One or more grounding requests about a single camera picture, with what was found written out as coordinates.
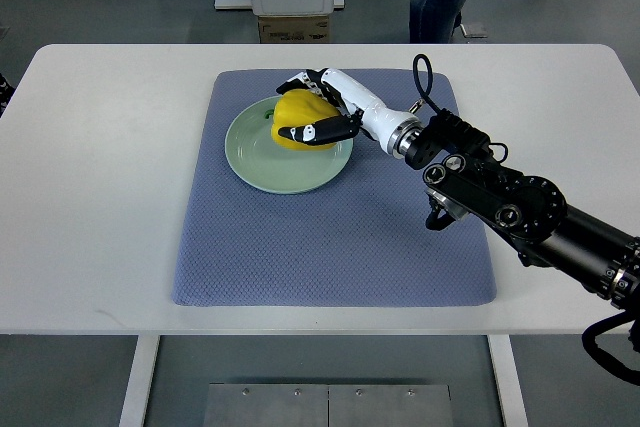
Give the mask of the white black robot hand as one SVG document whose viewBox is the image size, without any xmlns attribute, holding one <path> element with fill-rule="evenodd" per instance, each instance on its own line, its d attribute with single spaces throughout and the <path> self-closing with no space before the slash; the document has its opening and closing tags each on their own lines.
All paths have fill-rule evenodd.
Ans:
<svg viewBox="0 0 640 427">
<path fill-rule="evenodd" d="M 362 131 L 378 142 L 384 152 L 399 157 L 402 138 L 422 126 L 418 117 L 388 108 L 379 97 L 338 69 L 305 70 L 280 85 L 276 92 L 281 98 L 294 89 L 310 90 L 340 112 L 306 126 L 279 129 L 280 136 L 297 143 L 311 146 L 338 143 Z"/>
</svg>

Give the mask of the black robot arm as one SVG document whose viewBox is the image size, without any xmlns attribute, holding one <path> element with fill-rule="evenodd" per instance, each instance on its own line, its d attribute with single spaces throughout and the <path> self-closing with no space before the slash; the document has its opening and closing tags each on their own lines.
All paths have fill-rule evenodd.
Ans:
<svg viewBox="0 0 640 427">
<path fill-rule="evenodd" d="M 524 266 L 553 267 L 588 292 L 610 302 L 617 314 L 582 334 L 586 353 L 614 377 L 637 385 L 638 371 L 625 366 L 597 343 L 598 336 L 624 324 L 639 346 L 639 240 L 571 205 L 559 188 L 540 176 L 527 176 L 495 158 L 496 142 L 429 94 L 434 74 L 412 69 L 420 95 L 434 116 L 403 135 L 397 151 L 422 173 L 431 212 L 425 225 L 440 231 L 470 213 L 511 246 Z"/>
</svg>

